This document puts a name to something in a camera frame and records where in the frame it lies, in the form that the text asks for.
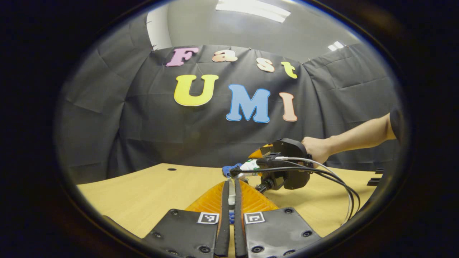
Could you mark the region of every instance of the orange soft pad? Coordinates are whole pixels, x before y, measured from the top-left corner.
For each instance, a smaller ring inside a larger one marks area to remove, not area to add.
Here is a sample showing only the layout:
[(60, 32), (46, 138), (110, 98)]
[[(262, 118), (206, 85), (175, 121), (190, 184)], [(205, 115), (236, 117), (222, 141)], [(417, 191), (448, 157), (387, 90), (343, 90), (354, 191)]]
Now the orange soft pad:
[(242, 181), (240, 181), (240, 183), (242, 193), (242, 213), (264, 212), (279, 209), (279, 207), (257, 191), (257, 189)]
[[(266, 144), (263, 147), (270, 147), (272, 144)], [(254, 153), (250, 154), (249, 158), (263, 158), (261, 154), (261, 149), (256, 150)]]
[(201, 195), (196, 201), (194, 201), (185, 211), (191, 212), (209, 212), (209, 213), (220, 213), (222, 206), (222, 191), (225, 181), (217, 184), (216, 186), (209, 189), (206, 193)]

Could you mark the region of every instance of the hand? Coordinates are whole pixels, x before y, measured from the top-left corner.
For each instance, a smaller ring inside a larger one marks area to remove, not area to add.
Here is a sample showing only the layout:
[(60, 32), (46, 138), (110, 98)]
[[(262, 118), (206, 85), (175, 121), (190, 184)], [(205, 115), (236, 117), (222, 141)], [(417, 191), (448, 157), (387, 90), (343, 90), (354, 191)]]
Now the hand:
[(330, 146), (327, 139), (317, 139), (312, 137), (304, 137), (301, 143), (306, 148), (308, 154), (313, 156), (312, 160), (323, 164), (330, 157)]

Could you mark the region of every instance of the foam letter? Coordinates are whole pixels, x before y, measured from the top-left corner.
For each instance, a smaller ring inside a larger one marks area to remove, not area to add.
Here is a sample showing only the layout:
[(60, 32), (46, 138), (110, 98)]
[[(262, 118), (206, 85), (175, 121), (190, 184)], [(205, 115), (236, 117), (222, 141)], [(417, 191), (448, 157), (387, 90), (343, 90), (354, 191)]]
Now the foam letter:
[(184, 64), (182, 59), (184, 58), (186, 61), (191, 58), (193, 53), (197, 53), (199, 49), (197, 47), (193, 48), (176, 48), (174, 49), (174, 55), (169, 63), (166, 64), (167, 67), (169, 66), (181, 66)]
[(282, 98), (284, 102), (284, 115), (282, 118), (288, 122), (295, 122), (298, 120), (297, 116), (295, 116), (295, 111), (293, 110), (293, 95), (286, 92), (280, 92), (279, 96)]
[(231, 97), (231, 109), (229, 114), (226, 115), (226, 119), (229, 121), (240, 121), (242, 116), (239, 114), (239, 107), (244, 113), (244, 117), (247, 121), (252, 117), (253, 111), (257, 109), (257, 112), (253, 116), (253, 120), (257, 123), (269, 122), (268, 117), (268, 97), (271, 95), (269, 90), (258, 89), (250, 99), (246, 88), (239, 84), (230, 84), (228, 88), (232, 91)]
[(257, 66), (260, 68), (260, 70), (270, 73), (274, 72), (274, 66), (272, 66), (273, 62), (270, 60), (259, 57), (257, 58), (257, 63)]
[(174, 99), (177, 103), (183, 106), (200, 106), (204, 105), (212, 98), (213, 85), (218, 79), (217, 75), (205, 74), (201, 78), (204, 80), (204, 88), (199, 96), (191, 96), (191, 82), (196, 79), (195, 75), (180, 75), (177, 76), (177, 86), (175, 87)]
[(298, 76), (292, 72), (292, 70), (295, 70), (295, 68), (289, 63), (289, 62), (280, 62), (285, 69), (285, 72), (287, 73), (288, 76), (296, 79)]
[(234, 62), (237, 60), (236, 53), (232, 50), (220, 50), (214, 53), (215, 56), (212, 57), (214, 62)]

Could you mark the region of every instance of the wooden table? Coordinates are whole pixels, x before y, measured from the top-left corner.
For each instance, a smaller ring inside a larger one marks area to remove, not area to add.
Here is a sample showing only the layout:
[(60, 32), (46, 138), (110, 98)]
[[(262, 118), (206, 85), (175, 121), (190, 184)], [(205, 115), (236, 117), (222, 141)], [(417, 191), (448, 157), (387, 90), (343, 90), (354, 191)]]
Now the wooden table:
[[(381, 177), (369, 171), (332, 170), (360, 195), (362, 205), (375, 190), (375, 186), (367, 186), (368, 180)], [(221, 168), (162, 163), (113, 179), (78, 185), (78, 188), (100, 214), (143, 238), (169, 209), (186, 209), (224, 180)], [(259, 177), (249, 177), (250, 185), (255, 187), (259, 183)], [(279, 208), (294, 207), (322, 237), (339, 228), (347, 213), (348, 197), (344, 187), (315, 174), (303, 188), (266, 191), (265, 196)], [(230, 234), (229, 257), (234, 257), (232, 226)]]

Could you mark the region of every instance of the ceiling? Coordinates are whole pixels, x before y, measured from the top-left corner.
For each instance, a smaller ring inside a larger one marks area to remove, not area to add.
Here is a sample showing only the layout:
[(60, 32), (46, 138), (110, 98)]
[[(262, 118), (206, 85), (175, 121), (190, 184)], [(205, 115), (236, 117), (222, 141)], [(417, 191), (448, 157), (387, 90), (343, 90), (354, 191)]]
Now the ceiling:
[(251, 47), (300, 62), (329, 52), (336, 41), (361, 41), (322, 11), (292, 0), (262, 0), (291, 14), (283, 23), (251, 14), (216, 11), (218, 0), (176, 0), (168, 5), (172, 46), (233, 45)]

